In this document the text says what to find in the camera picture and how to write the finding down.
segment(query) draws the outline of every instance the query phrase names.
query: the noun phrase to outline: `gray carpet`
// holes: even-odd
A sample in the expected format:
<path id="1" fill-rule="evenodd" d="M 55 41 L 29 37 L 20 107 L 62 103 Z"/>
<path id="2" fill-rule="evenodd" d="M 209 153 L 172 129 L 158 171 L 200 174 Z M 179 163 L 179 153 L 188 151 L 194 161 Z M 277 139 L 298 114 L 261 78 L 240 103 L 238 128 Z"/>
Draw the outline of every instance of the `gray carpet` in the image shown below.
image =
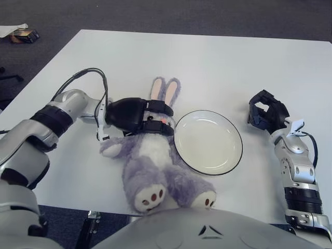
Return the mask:
<path id="1" fill-rule="evenodd" d="M 41 38 L 34 44 L 0 39 L 5 75 L 0 81 L 4 109 L 80 29 L 174 34 L 251 36 L 330 41 L 331 0 L 1 0 L 0 25 L 27 23 Z M 85 211 L 41 207 L 49 237 L 73 248 Z M 128 217 L 103 214 L 92 244 L 120 229 Z"/>

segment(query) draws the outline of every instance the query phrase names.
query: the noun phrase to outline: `plate rim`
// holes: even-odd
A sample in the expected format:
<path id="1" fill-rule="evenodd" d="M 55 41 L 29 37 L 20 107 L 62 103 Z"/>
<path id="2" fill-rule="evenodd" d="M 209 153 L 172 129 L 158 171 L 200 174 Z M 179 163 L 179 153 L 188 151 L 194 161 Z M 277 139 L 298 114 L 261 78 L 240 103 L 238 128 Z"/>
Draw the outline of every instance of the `plate rim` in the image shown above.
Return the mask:
<path id="1" fill-rule="evenodd" d="M 239 158 L 239 161 L 237 162 L 237 164 L 236 164 L 231 170 L 229 170 L 229 171 L 227 171 L 227 172 L 225 172 L 225 173 L 221 173 L 221 174 L 209 174 L 209 173 L 204 173 L 204 172 L 201 172 L 201 171 L 199 171 L 199 170 L 197 170 L 197 169 L 194 169 L 192 166 L 190 166 L 190 165 L 185 161 L 185 159 L 183 159 L 183 157 L 182 157 L 181 154 L 178 152 L 178 149 L 177 149 L 177 147 L 176 147 L 175 134 L 174 134 L 174 139 L 173 139 L 173 140 L 174 140 L 174 147 L 175 147 L 176 152 L 178 153 L 178 155 L 179 155 L 179 156 L 181 157 L 181 159 L 184 161 L 184 163 L 185 163 L 186 165 L 188 165 L 188 166 L 189 166 L 191 169 L 193 169 L 194 171 L 196 171 L 196 172 L 198 172 L 198 173 L 200 173 L 200 174 L 203 174 L 203 175 L 209 175 L 209 176 L 225 175 L 225 174 L 231 172 L 232 170 L 234 170 L 234 169 L 239 165 L 239 163 L 240 163 L 240 161 L 241 161 L 241 159 L 242 159 L 242 155 L 243 155 L 243 141 L 242 141 L 241 134 L 239 133 L 239 131 L 237 130 L 237 128 L 235 127 L 235 125 L 234 125 L 234 124 L 233 124 L 228 118 L 226 118 L 225 116 L 221 115 L 220 113 L 214 112 L 214 111 L 212 111 L 212 110 L 203 110 L 203 109 L 200 109 L 200 110 L 193 110 L 193 111 L 191 111 L 191 112 L 185 114 L 182 118 L 180 118 L 180 120 L 176 123 L 175 128 L 177 127 L 177 125 L 180 123 L 180 121 L 181 121 L 184 117 L 188 116 L 188 115 L 191 114 L 191 113 L 201 112 L 201 111 L 218 114 L 218 115 L 222 116 L 223 118 L 225 118 L 228 122 L 230 122 L 231 125 L 235 128 L 235 130 L 237 131 L 237 133 L 238 133 L 238 135 L 239 135 L 239 137 L 240 137 L 240 141 L 241 141 L 241 155 L 240 155 L 240 158 Z"/>

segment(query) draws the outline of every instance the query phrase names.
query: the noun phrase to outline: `stuffed bunny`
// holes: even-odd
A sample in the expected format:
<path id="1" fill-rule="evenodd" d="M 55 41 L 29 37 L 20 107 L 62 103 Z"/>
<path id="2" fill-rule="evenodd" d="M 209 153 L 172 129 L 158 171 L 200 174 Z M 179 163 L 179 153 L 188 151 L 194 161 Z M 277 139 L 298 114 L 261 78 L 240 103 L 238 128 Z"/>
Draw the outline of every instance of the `stuffed bunny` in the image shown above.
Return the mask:
<path id="1" fill-rule="evenodd" d="M 152 100 L 162 100 L 172 107 L 181 89 L 173 78 L 165 84 L 158 77 L 153 82 Z M 175 127 L 174 119 L 160 113 L 145 111 L 145 120 L 158 120 Z M 157 207 L 166 195 L 179 207 L 210 208 L 216 193 L 213 185 L 193 174 L 178 155 L 174 136 L 140 133 L 112 137 L 102 144 L 105 157 L 127 158 L 122 180 L 128 203 L 138 212 L 146 213 Z"/>

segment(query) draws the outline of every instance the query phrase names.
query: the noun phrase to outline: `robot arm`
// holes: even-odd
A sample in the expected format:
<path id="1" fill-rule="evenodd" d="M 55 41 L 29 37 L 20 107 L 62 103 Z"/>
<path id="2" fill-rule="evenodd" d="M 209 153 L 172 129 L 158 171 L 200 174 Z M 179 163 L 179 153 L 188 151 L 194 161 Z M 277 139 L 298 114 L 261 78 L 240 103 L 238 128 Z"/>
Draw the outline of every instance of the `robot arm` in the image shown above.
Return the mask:
<path id="1" fill-rule="evenodd" d="M 0 140 L 0 244 L 4 248 L 61 248 L 43 238 L 47 222 L 31 189 L 49 169 L 45 152 L 56 148 L 59 137 L 78 117 L 94 117 L 97 104 L 80 90 L 61 93 Z"/>
<path id="2" fill-rule="evenodd" d="M 77 89 L 62 92 L 74 79 L 87 72 L 97 72 L 103 78 L 105 93 L 100 101 Z M 97 123 L 97 138 L 101 143 L 109 139 L 103 128 L 111 124 L 129 133 L 173 134 L 173 129 L 161 122 L 144 120 L 145 111 L 173 115 L 172 109 L 163 101 L 127 98 L 108 103 L 105 75 L 97 68 L 88 68 L 66 81 L 51 102 L 33 117 L 12 128 L 0 140 L 1 246 L 61 248 L 43 238 L 47 233 L 47 222 L 41 218 L 36 197 L 31 191 L 50 167 L 45 153 L 56 148 L 60 136 L 77 118 Z"/>
<path id="3" fill-rule="evenodd" d="M 258 102 L 269 106 L 267 112 L 255 105 Z M 296 235 L 323 248 L 332 248 L 329 220 L 323 215 L 315 177 L 317 149 L 315 160 L 311 162 L 309 150 L 300 138 L 308 135 L 300 131 L 304 121 L 291 122 L 285 105 L 263 90 L 250 101 L 248 122 L 271 134 L 270 141 L 275 145 L 274 152 L 281 164 L 287 202 L 286 221 L 293 227 Z"/>

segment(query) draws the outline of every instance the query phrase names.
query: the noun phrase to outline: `pink inner ear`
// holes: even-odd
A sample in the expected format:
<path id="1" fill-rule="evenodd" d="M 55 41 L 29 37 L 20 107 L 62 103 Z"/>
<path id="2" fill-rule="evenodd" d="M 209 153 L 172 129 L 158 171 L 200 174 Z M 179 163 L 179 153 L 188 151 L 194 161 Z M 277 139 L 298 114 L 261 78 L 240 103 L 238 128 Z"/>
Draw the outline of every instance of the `pink inner ear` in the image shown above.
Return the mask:
<path id="1" fill-rule="evenodd" d="M 177 83 L 175 81 L 172 81 L 167 88 L 167 92 L 166 92 L 166 96 L 165 96 L 166 105 L 170 105 L 170 103 L 172 101 L 172 97 L 174 96 L 174 93 L 176 91 L 176 88 L 177 88 Z"/>
<path id="2" fill-rule="evenodd" d="M 160 92 L 162 81 L 161 79 L 156 79 L 154 85 L 152 86 L 151 99 L 157 100 Z"/>

